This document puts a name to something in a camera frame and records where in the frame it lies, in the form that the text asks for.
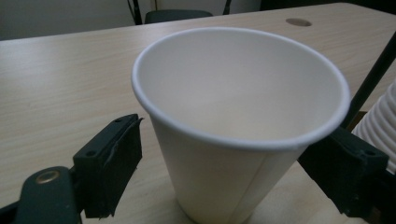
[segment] black chair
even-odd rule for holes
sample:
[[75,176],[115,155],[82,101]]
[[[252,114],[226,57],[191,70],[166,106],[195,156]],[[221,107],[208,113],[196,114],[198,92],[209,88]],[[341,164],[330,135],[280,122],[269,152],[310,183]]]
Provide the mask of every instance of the black chair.
[[[128,1],[128,7],[131,11],[132,17],[134,19],[134,24],[141,25],[142,17],[140,14],[139,3],[137,0],[133,0],[133,7],[130,0]],[[223,15],[230,14],[230,4],[232,0],[227,0]],[[189,19],[197,19],[203,17],[212,17],[210,12],[202,10],[188,10],[188,9],[166,9],[166,10],[156,10],[150,11],[146,14],[145,24],[164,22],[164,21],[182,21]]]

